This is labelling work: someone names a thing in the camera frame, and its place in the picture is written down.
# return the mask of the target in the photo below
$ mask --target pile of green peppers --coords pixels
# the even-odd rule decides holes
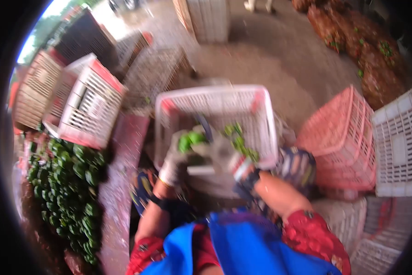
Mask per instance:
[[[101,223],[97,193],[106,153],[56,139],[50,139],[48,148],[52,155],[38,150],[36,143],[30,145],[33,154],[27,175],[41,202],[42,218],[85,261],[95,265]]]

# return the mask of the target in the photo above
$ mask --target concrete floor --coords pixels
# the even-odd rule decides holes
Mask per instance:
[[[258,13],[230,1],[228,44],[199,45],[176,17],[171,1],[148,2],[147,8],[116,17],[106,3],[94,16],[116,39],[133,30],[148,30],[154,45],[180,44],[201,77],[228,78],[232,84],[261,84],[273,108],[298,133],[313,112],[348,85],[360,90],[357,66],[346,55],[325,47],[305,14],[288,0],[276,0],[275,15],[258,1]]]

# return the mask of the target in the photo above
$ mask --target red sleeve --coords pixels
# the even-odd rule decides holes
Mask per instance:
[[[349,256],[344,246],[318,213],[299,210],[291,214],[287,221],[282,230],[282,241],[286,245],[332,263],[342,275],[351,275]]]
[[[153,261],[160,261],[166,254],[163,250],[163,239],[157,237],[144,238],[138,241],[131,252],[126,275],[142,272]]]

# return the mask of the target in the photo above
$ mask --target work glove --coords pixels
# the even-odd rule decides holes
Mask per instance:
[[[209,157],[212,160],[213,168],[217,173],[231,173],[236,182],[241,180],[242,174],[253,164],[249,157],[236,150],[231,140],[210,127],[212,141],[210,143],[199,143],[191,145],[192,151],[202,157]],[[204,133],[203,126],[197,125],[193,129],[195,132]]]
[[[165,161],[159,172],[159,178],[166,185],[178,189],[186,175],[187,160],[194,154],[192,151],[181,153],[178,150],[180,137],[188,133],[186,130],[181,130],[172,135],[171,145],[166,153]]]

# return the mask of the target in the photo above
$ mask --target red plastic crate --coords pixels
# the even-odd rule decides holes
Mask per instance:
[[[375,185],[373,110],[350,86],[307,120],[296,146],[313,154],[319,186],[371,190]]]

